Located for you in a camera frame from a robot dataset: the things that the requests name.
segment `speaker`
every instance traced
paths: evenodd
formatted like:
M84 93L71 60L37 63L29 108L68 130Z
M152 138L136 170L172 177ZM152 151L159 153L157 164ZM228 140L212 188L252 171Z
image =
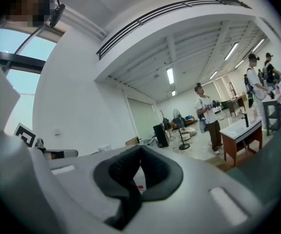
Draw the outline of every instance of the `speaker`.
M155 132L155 136L158 139L158 142L163 147L169 146L169 139L167 138L162 125L156 125L156 126L153 127L153 129L154 129L154 132Z

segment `vr headset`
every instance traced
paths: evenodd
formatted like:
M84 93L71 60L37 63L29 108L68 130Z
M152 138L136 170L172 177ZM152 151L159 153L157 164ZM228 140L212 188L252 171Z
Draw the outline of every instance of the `vr headset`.
M58 7L54 10L54 13L52 14L52 16L50 18L49 26L51 26L52 28L54 28L56 26L56 24L59 22L64 9L66 8L66 5L63 3L60 4L59 0L57 0L57 3L58 3Z

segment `railing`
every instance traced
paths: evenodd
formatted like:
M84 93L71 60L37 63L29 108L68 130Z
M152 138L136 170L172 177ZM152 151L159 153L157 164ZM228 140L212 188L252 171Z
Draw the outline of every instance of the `railing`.
M99 56L99 60L101 60L105 54L107 54L115 45L117 45L124 37L130 34L132 31L141 27L146 22L151 21L152 19L159 17L168 12L179 10L183 8L194 7L197 5L206 5L206 4L223 4L223 5L237 5L245 8L249 8L246 4L238 1L238 0L186 0L181 2L171 3L155 10L152 10L143 16L137 18L132 21L128 25L126 25L123 29L117 32L113 37L111 37L98 51L97 55Z

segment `electric fan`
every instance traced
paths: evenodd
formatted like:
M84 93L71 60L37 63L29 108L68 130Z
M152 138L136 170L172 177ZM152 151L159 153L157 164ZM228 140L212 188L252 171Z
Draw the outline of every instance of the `electric fan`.
M174 116L175 124L178 127L178 131L179 131L179 135L180 135L181 141L183 142L183 144L181 144L179 146L179 149L180 150L188 149L190 147L190 145L187 144L187 143L184 143L183 137L182 137L181 132L180 132L180 129L185 127L184 121L182 120L182 117L181 117L181 114L180 114L180 112L177 109L174 109L173 116Z

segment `black pants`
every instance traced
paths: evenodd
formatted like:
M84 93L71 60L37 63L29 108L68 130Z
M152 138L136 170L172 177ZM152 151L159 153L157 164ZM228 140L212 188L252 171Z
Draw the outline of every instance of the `black pants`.
M218 147L222 145L222 136L220 134L220 125L218 120L207 125L210 140L212 142L213 151L217 151Z

